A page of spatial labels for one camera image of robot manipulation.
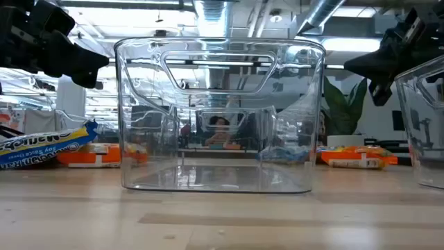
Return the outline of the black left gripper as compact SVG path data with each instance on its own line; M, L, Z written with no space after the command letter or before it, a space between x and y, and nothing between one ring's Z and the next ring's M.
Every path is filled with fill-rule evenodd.
M48 75L70 76L76 85L95 88L98 70L109 59L73 44L66 35L74 25L74 19L50 1L1 0L1 66L42 71L39 63L48 45Z

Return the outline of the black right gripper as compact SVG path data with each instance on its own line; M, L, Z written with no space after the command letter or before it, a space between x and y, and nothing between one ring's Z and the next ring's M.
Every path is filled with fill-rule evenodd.
M392 81L398 74L443 55L443 3L414 6L395 27L386 30L382 46L344 63L344 69L369 78L375 106L384 106L392 96Z

